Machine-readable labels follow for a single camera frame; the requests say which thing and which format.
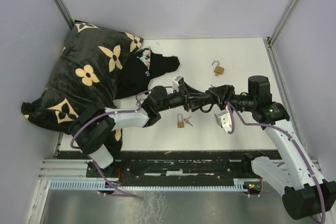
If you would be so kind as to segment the black padlock with keys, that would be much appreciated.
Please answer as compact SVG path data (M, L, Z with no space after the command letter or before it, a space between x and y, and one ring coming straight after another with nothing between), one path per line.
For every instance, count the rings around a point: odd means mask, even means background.
M214 106L213 97L210 94L206 94L206 97L202 98L199 102L200 111L203 113L209 113Z

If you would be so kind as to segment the small padlock key bunch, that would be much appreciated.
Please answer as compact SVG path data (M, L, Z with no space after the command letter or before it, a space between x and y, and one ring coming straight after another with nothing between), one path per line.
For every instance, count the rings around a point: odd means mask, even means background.
M184 121L185 124L188 124L188 125L190 125L190 126L194 126L194 125L190 122L190 118L191 118L191 116L186 117L186 118L183 119L183 121Z

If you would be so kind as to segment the small brass padlock long shackle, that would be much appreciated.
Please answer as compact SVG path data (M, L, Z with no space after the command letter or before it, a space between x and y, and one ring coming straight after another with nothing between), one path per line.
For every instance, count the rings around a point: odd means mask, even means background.
M184 119L183 119L183 115L182 114L178 114L177 115L177 127L179 129L183 128L184 127Z

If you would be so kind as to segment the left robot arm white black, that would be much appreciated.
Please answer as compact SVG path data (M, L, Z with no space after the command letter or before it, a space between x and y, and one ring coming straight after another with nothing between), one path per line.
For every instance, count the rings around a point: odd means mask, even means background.
M69 127L72 139L79 149L98 166L105 177L116 171L114 155L108 150L106 140L110 133L129 127L149 127L161 119L160 112L182 106L185 111L196 111L214 104L213 96L188 86L182 79L173 93L166 87L156 86L135 109L111 109L95 103L82 113Z

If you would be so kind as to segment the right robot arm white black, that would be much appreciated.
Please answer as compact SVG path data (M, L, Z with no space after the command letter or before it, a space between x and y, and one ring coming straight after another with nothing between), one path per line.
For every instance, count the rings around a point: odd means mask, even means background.
M262 154L250 154L241 164L243 175L258 175L265 179L281 196L292 219L320 216L315 222L325 223L326 213L335 203L335 182L327 181L311 161L298 140L288 112L281 103L272 100L269 79L265 76L249 77L246 93L236 94L230 85L211 87L206 93L220 108L216 120L228 134L235 131L233 114L250 112L254 122L241 120L242 124L262 128L287 168L282 170Z

